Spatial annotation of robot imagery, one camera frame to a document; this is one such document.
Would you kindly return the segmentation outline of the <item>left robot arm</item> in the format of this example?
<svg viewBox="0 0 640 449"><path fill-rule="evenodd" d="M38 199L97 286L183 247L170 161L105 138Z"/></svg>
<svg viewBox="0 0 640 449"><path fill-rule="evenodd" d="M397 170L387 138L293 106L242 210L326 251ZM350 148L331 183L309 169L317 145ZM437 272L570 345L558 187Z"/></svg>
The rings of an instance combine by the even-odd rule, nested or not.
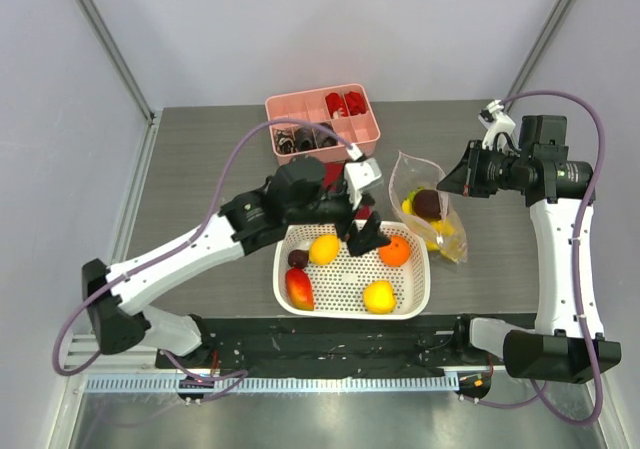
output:
<svg viewBox="0 0 640 449"><path fill-rule="evenodd" d="M346 163L335 189L324 187L325 174L321 161L295 158L261 187L236 196L163 246L112 266L98 259L86 263L83 297L100 354L143 345L179 356L190 367L205 366L213 344L203 320L159 310L153 301L210 268L283 240L292 225L333 225L352 256L389 244L377 213L364 225L355 221L362 206L373 204L370 191L382 182L376 160Z"/></svg>

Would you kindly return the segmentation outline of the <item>clear zip top bag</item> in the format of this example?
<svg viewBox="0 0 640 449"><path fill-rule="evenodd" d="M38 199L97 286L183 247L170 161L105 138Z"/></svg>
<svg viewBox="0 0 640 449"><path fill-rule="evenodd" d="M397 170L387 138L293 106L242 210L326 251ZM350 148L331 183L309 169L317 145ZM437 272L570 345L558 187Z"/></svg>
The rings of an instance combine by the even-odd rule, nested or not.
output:
<svg viewBox="0 0 640 449"><path fill-rule="evenodd" d="M436 188L444 176L435 162L399 151L388 196L397 218L424 240L429 251L464 263L468 260L466 231L449 195Z"/></svg>

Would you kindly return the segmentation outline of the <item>small yellow bumpy fruit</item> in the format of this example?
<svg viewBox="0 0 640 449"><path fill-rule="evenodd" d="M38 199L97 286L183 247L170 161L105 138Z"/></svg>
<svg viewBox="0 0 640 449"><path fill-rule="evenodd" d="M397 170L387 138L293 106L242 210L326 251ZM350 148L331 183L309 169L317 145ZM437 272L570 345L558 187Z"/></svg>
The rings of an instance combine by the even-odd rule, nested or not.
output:
<svg viewBox="0 0 640 449"><path fill-rule="evenodd" d="M408 214L408 215L414 215L415 214L415 212L413 210L413 203L412 203L412 200L410 198L406 198L402 202L401 209L402 209L404 214Z"/></svg>

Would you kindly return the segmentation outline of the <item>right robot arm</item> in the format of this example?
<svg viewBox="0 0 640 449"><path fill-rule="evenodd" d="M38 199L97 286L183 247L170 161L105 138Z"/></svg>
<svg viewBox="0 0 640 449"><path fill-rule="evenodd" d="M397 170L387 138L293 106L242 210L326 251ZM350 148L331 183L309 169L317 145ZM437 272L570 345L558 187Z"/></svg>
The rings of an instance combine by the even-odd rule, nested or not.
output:
<svg viewBox="0 0 640 449"><path fill-rule="evenodd" d="M437 185L441 192L487 198L500 190L523 195L534 227L539 267L538 310L533 329L503 320L466 316L451 349L472 364L486 352L501 359L514 378L584 384L594 377L586 343L606 371L621 360L621 346L604 337L591 274L593 210L581 220L581 200L591 165L572 161L563 116L526 116L521 125L502 111L483 110L487 132L472 140L460 162ZM512 138L514 130L520 136Z"/></svg>

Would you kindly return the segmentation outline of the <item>dark red apple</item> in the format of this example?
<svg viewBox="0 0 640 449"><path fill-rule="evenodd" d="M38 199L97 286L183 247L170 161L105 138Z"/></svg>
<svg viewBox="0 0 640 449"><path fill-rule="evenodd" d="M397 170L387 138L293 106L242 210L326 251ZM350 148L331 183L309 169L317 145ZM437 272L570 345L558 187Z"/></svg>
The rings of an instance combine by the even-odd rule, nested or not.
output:
<svg viewBox="0 0 640 449"><path fill-rule="evenodd" d="M417 217L424 220L440 220L442 218L440 197L436 190L419 190L415 193L412 203Z"/></svg>

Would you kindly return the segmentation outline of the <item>yellow banana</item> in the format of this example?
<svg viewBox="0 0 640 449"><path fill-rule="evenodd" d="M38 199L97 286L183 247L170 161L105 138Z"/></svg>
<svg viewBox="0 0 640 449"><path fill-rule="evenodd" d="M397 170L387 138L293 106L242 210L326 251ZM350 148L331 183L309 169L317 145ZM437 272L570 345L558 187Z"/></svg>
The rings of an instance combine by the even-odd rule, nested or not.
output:
<svg viewBox="0 0 640 449"><path fill-rule="evenodd" d="M421 189L426 188L418 187L411 191L406 198L413 200L415 193ZM444 219L443 216L440 220L424 220L415 214L408 216L409 220L406 222L406 225L412 232L418 234L425 241L429 251L438 251L442 256L454 262L457 262L461 258L459 251L452 246L455 228L448 220Z"/></svg>

